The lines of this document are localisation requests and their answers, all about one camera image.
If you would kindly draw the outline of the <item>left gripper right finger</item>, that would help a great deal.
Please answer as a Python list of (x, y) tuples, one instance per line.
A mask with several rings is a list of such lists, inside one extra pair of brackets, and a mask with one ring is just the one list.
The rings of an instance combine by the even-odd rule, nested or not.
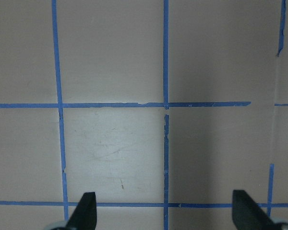
[(272, 221), (244, 190), (232, 192), (232, 221), (237, 230), (288, 229), (288, 223)]

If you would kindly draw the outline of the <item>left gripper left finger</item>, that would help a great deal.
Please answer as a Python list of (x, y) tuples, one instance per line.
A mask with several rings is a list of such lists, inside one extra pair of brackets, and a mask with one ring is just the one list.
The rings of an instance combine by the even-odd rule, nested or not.
[(94, 230), (97, 225), (95, 192), (84, 193), (72, 216), (65, 225), (66, 230)]

